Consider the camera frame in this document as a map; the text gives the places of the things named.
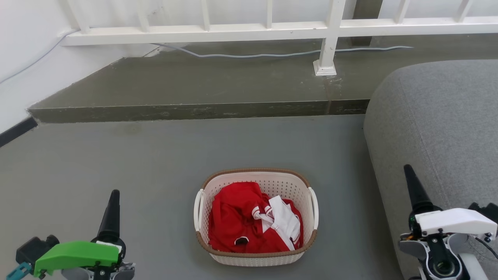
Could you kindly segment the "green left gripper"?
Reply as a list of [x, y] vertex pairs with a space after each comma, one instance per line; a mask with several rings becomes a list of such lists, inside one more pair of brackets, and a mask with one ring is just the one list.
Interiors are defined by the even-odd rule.
[[[110, 194], [97, 238], [120, 238], [120, 191], [117, 189]], [[122, 240], [115, 243], [98, 240], [60, 243], [55, 236], [48, 236], [45, 242], [48, 251], [36, 259], [33, 268], [36, 278], [70, 269], [83, 269], [91, 273], [91, 278], [111, 278], [126, 255], [126, 245]]]

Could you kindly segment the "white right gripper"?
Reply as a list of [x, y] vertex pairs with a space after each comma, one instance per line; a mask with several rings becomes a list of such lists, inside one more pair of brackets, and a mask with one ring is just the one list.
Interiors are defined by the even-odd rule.
[[409, 198], [421, 236], [434, 234], [467, 234], [474, 237], [496, 239], [498, 223], [475, 210], [453, 208], [444, 210], [435, 206], [426, 193], [412, 166], [403, 166]]

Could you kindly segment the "white laundry basket brown rim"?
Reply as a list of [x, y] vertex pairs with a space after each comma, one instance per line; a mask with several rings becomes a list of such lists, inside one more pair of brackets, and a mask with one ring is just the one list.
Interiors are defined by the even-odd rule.
[[[209, 216], [215, 195], [235, 182], [256, 182], [267, 195], [290, 199], [303, 219], [304, 246], [281, 253], [238, 254], [214, 250], [209, 245]], [[229, 266], [281, 266], [299, 260], [316, 240], [319, 205], [315, 191], [302, 175], [290, 170], [249, 169], [218, 172], [209, 177], [197, 192], [194, 203], [194, 228], [199, 244], [218, 263]]]

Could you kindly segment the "grey fabric sofa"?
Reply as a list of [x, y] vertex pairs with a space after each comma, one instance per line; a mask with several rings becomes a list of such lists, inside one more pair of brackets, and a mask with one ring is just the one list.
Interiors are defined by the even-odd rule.
[[402, 253], [413, 167], [441, 209], [498, 205], [498, 59], [440, 61], [393, 71], [372, 94], [363, 131], [403, 279], [419, 275]]

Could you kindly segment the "teal plastic clip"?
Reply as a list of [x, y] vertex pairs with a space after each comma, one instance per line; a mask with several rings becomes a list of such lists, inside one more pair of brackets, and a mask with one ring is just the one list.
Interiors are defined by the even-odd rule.
[[5, 280], [23, 280], [32, 271], [32, 266], [28, 262], [22, 262], [15, 269], [13, 269]]

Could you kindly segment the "black baseboard strip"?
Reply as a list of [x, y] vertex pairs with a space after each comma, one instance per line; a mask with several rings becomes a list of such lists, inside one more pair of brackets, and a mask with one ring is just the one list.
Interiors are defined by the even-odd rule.
[[16, 140], [30, 130], [37, 128], [38, 126], [39, 123], [33, 117], [24, 119], [12, 128], [0, 133], [0, 148]]

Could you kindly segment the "white garment red trim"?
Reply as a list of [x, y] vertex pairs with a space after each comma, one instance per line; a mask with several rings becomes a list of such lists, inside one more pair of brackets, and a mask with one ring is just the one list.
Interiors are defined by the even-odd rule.
[[255, 207], [252, 215], [261, 222], [265, 238], [273, 238], [271, 245], [287, 251], [296, 250], [301, 244], [301, 219], [292, 211], [291, 204], [285, 203], [280, 196], [269, 198], [263, 213]]

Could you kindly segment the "white metal railing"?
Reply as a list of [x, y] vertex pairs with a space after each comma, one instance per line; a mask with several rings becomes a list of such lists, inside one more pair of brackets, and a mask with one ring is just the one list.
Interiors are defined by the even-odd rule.
[[152, 26], [145, 1], [136, 0], [137, 27], [91, 27], [76, 0], [67, 0], [78, 31], [64, 36], [63, 46], [192, 42], [242, 42], [262, 40], [322, 39], [319, 59], [313, 62], [316, 76], [334, 76], [334, 55], [341, 37], [383, 37], [434, 34], [498, 33], [498, 16], [469, 17], [474, 0], [461, 0], [452, 17], [407, 18], [410, 0], [400, 0], [393, 18], [343, 19], [346, 0], [330, 0], [325, 21], [273, 22], [273, 0], [266, 0], [265, 23], [212, 24], [207, 0], [200, 0], [201, 25]]

